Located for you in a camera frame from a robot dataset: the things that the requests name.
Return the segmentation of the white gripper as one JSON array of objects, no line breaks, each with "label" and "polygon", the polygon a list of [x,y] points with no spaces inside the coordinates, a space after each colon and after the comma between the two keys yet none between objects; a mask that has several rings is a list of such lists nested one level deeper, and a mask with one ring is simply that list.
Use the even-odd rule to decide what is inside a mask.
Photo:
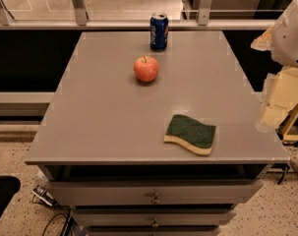
[{"label": "white gripper", "polygon": [[[270,51],[274,27],[266,29],[253,40],[251,48],[258,51]],[[274,79],[267,106],[263,108],[260,123],[278,128],[290,110],[298,103],[298,68],[284,67]]]}]

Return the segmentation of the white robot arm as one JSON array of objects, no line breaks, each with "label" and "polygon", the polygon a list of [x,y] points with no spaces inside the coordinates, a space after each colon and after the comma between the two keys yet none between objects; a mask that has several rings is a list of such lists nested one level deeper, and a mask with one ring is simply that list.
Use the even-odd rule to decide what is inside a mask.
[{"label": "white robot arm", "polygon": [[274,25],[251,43],[251,48],[269,51],[282,66],[268,74],[256,127],[261,132],[277,129],[298,104],[298,0],[293,0]]}]

